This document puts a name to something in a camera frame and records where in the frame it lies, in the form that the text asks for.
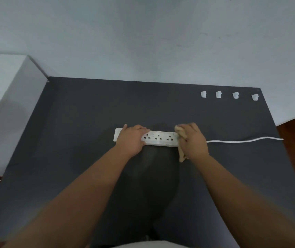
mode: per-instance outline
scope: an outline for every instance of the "hand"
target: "hand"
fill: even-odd
[[[149,131],[149,129],[146,129],[146,127],[141,125],[128,128],[125,124],[118,136],[115,146],[119,148],[121,153],[128,155],[129,158],[132,158],[142,150],[145,142],[142,141],[141,138]]]
[[[184,154],[191,160],[209,155],[207,141],[195,123],[178,125],[185,130],[187,139],[180,137],[179,144]]]

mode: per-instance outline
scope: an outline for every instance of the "person's left hand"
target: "person's left hand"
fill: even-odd
[[[141,140],[142,136],[148,133],[150,130],[146,129],[141,125],[135,125],[134,127],[129,127],[125,124],[118,136],[115,146],[129,158],[138,154],[145,142]]]

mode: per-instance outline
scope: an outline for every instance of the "beige cloth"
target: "beige cloth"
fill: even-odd
[[[175,126],[175,132],[178,134],[179,137],[182,137],[184,139],[187,139],[187,135],[185,133],[185,130],[182,127]],[[181,146],[179,145],[179,139],[178,139],[178,154],[179,154],[179,162],[182,163],[185,159],[188,159]]]

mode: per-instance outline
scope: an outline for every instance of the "person's left arm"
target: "person's left arm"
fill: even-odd
[[[75,179],[4,248],[84,247],[103,213],[128,160],[145,145],[149,132],[124,125],[116,145]]]

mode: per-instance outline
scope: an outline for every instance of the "electrical socket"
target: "electrical socket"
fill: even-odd
[[[122,128],[116,128],[114,133],[113,141],[116,142]],[[165,131],[149,131],[149,133],[142,136],[142,141],[146,145],[154,146],[178,146],[178,134],[176,132],[165,132]]]

